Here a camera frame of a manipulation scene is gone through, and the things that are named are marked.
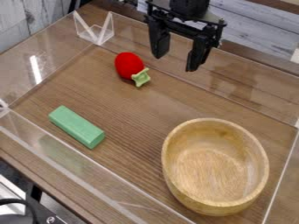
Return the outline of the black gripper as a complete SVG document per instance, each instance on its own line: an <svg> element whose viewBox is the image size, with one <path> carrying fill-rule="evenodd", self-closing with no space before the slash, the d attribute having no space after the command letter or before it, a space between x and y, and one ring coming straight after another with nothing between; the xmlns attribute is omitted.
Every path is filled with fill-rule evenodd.
<svg viewBox="0 0 299 224"><path fill-rule="evenodd" d="M185 71L205 62L210 47L220 45L226 21L209 11L210 0L145 0L152 55L160 59L169 51L173 32L192 41Z"/></svg>

